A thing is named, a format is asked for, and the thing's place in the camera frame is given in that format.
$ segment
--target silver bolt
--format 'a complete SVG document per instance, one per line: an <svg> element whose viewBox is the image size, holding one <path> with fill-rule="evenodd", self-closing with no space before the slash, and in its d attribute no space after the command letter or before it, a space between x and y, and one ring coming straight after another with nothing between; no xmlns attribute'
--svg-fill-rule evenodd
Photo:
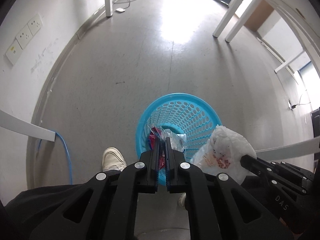
<svg viewBox="0 0 320 240"><path fill-rule="evenodd" d="M190 168L190 164L189 163L180 163L180 167L183 169L189 169Z"/></svg>
<svg viewBox="0 0 320 240"><path fill-rule="evenodd" d="M97 174L96 179L97 180L104 180L106 178L106 174L104 174L103 172L100 172Z"/></svg>
<svg viewBox="0 0 320 240"><path fill-rule="evenodd" d="M143 162L137 162L134 164L134 166L137 168L137 169L142 169L144 168L144 163Z"/></svg>
<svg viewBox="0 0 320 240"><path fill-rule="evenodd" d="M225 174L225 173L219 174L218 178L219 178L220 180L223 180L223 181L226 181L226 180L229 179L228 175Z"/></svg>

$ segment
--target electrical outlet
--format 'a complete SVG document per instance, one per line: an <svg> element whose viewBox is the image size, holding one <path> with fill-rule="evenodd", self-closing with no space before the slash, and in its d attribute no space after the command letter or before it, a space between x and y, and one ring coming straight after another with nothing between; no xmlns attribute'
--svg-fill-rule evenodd
<svg viewBox="0 0 320 240"><path fill-rule="evenodd" d="M23 29L17 34L16 39L19 42L22 49L26 47L28 42L32 39L31 31L28 25L24 26Z"/></svg>
<svg viewBox="0 0 320 240"><path fill-rule="evenodd" d="M9 49L7 50L7 52L5 53L5 55L10 60L12 65L14 65L17 62L18 58L20 57L21 53L22 53L22 49L19 43L17 42L17 40L15 39L14 42L9 47Z"/></svg>
<svg viewBox="0 0 320 240"><path fill-rule="evenodd" d="M29 22L28 22L29 29L34 36L40 28L43 26L41 18L39 14L36 14Z"/></svg>

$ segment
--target blue plastic basket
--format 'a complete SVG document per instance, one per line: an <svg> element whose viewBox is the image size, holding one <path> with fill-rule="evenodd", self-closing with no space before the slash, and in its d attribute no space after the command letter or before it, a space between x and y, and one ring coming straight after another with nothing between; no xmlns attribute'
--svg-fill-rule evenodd
<svg viewBox="0 0 320 240"><path fill-rule="evenodd" d="M211 106L193 95L174 93L160 97L147 107L139 120L136 132L138 158L141 153L150 150L148 125L151 124L187 135L184 156L188 162L207 142L216 125L221 125L221 121ZM166 185L165 169L159 171L159 183Z"/></svg>

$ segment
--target plastic bag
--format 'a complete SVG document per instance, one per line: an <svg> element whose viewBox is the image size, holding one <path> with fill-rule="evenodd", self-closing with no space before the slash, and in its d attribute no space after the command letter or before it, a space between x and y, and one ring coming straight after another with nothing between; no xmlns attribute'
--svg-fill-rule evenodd
<svg viewBox="0 0 320 240"><path fill-rule="evenodd" d="M176 134L170 129L164 130L164 138L170 137L170 144L173 150L182 152L186 149L185 142L187 140L186 134Z"/></svg>
<svg viewBox="0 0 320 240"><path fill-rule="evenodd" d="M242 135L217 125L207 143L195 153L190 163L214 176L221 172L227 173L241 184L251 174L240 164L241 157L246 154L257 158L255 150Z"/></svg>

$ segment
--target shoe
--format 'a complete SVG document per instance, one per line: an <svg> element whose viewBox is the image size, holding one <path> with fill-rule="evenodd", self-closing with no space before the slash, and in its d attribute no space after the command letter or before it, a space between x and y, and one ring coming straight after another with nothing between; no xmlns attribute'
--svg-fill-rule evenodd
<svg viewBox="0 0 320 240"><path fill-rule="evenodd" d="M123 171L126 166L127 163L118 149L110 147L104 151L102 156L103 172L111 170Z"/></svg>
<svg viewBox="0 0 320 240"><path fill-rule="evenodd" d="M182 195L180 196L179 200L178 200L178 205L180 207L185 207L185 201L186 201L186 193L182 193Z"/></svg>

